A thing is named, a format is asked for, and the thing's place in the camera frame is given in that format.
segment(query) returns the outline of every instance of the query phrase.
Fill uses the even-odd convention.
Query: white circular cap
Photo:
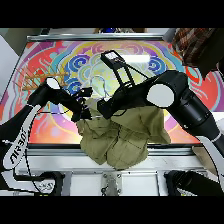
[[[52,89],[60,89],[60,86],[58,84],[58,81],[55,78],[47,78],[47,84],[52,88]]]
[[[168,86],[156,84],[149,89],[147,100],[158,107],[169,107],[174,102],[174,93]]]

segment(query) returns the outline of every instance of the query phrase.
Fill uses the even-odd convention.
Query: table
[[[182,66],[181,59],[170,45],[162,41],[162,36],[152,34],[89,34],[89,35],[52,35],[28,37],[9,86],[0,106],[1,123],[13,117],[26,104],[29,95],[46,76],[54,75],[58,81],[73,94],[83,86],[88,86],[92,76],[99,75],[106,80],[110,95],[118,87],[112,70],[100,60],[100,53],[116,50],[128,55],[128,62],[144,74],[152,77],[166,71],[185,72],[189,87],[211,110],[224,112],[224,85],[218,72],[210,72],[202,81],[198,69]],[[136,61],[137,56],[143,61]],[[120,71],[125,81],[125,73]],[[131,71],[136,83],[143,77]],[[94,79],[93,97],[104,96],[103,82]],[[43,111],[64,112],[62,105],[48,103]],[[30,143],[79,144],[81,136],[76,125],[71,122],[72,113],[61,115],[40,114],[36,117]],[[187,134],[174,118],[164,110],[164,127],[172,143],[192,144],[198,140]]]

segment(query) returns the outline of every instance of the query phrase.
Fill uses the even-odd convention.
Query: metal bracket
[[[122,193],[121,172],[103,172],[101,192],[102,196],[119,196]]]

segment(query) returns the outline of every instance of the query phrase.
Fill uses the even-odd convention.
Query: robotic arm
[[[63,90],[57,80],[48,77],[46,80],[30,95],[26,106],[17,113],[12,119],[0,126],[0,186],[4,190],[20,190],[37,192],[29,181],[16,181],[13,170],[21,161],[29,142],[29,135],[32,124],[38,111],[43,108],[48,101],[59,104],[73,112],[72,121],[77,122],[80,119],[91,119],[88,109],[84,109],[85,99],[90,97],[92,88],[84,88],[71,96]],[[45,178],[37,178],[37,181],[43,181]]]
[[[98,111],[109,119],[118,110],[156,106],[166,109],[181,127],[199,139],[205,146],[216,167],[219,182],[224,191],[224,135],[218,129],[212,113],[188,87],[186,74],[168,70],[141,84],[133,84],[124,59],[115,51],[101,54],[101,60],[114,70],[120,83],[113,97],[97,104]],[[118,77],[117,70],[125,67],[130,79],[128,85]]]

